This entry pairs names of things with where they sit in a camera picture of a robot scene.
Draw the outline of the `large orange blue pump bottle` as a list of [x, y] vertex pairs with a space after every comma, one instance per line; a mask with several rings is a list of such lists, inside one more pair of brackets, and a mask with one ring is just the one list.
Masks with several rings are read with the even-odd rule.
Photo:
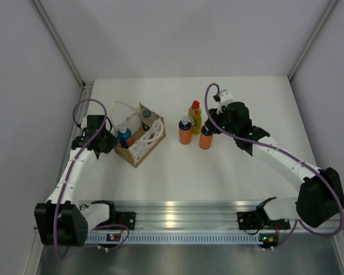
[[122, 148], [129, 148], [135, 143], [131, 130], [125, 125], [119, 126], [118, 138]]

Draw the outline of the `jute canvas bag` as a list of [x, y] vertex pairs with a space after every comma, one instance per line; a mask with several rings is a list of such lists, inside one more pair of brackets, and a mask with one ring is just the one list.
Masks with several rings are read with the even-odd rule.
[[[120, 123], [116, 123], [113, 118], [114, 108], [117, 104], [125, 105], [131, 109], [131, 112]], [[155, 114], [158, 119], [154, 121], [153, 126], [148, 131], [143, 129], [139, 118], [139, 114], [143, 108], [147, 107], [141, 103], [137, 107], [133, 107], [132, 105], [122, 101], [113, 101], [109, 115], [114, 133], [117, 137], [120, 125], [125, 125], [131, 130], [135, 143], [129, 148], [122, 148], [120, 141], [118, 141], [118, 145], [116, 145], [114, 150], [121, 158], [135, 168], [137, 168], [152, 152], [152, 150], [166, 137], [164, 118], [156, 113]]]

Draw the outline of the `yellow bottle red cap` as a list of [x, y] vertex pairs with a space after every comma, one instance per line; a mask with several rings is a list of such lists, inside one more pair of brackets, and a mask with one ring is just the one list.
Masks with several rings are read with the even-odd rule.
[[189, 107], [188, 110], [188, 117], [191, 120], [191, 132], [193, 135], [199, 135], [201, 132], [201, 108], [200, 108], [200, 102], [197, 100], [194, 100]]

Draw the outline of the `clear bottle black cap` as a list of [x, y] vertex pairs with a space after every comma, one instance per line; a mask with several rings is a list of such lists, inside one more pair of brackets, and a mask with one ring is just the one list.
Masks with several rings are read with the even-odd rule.
[[148, 131], [153, 126], [154, 121], [158, 119], [157, 115], [147, 108], [141, 110], [139, 118], [145, 131]]

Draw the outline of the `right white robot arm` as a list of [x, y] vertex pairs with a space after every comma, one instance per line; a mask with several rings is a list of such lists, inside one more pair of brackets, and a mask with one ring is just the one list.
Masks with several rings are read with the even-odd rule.
[[266, 130], [253, 125], [242, 102], [205, 109], [206, 126], [214, 134], [225, 134], [248, 155], [264, 162], [296, 190], [294, 197], [269, 197], [254, 211], [256, 223], [270, 227], [275, 221], [294, 219], [310, 233], [335, 215], [338, 229], [344, 226], [344, 194], [338, 172], [319, 168], [283, 148]]

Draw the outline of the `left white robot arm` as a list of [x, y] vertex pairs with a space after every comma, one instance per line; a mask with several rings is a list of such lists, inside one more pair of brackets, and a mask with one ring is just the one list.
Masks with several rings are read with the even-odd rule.
[[87, 175], [100, 154], [108, 154], [118, 140], [106, 129], [107, 118], [88, 115], [80, 136], [72, 142], [67, 166], [45, 203], [34, 209], [44, 245], [83, 246], [88, 232], [97, 226], [111, 229], [118, 215], [112, 201], [99, 200], [80, 207], [81, 193], [90, 185]]

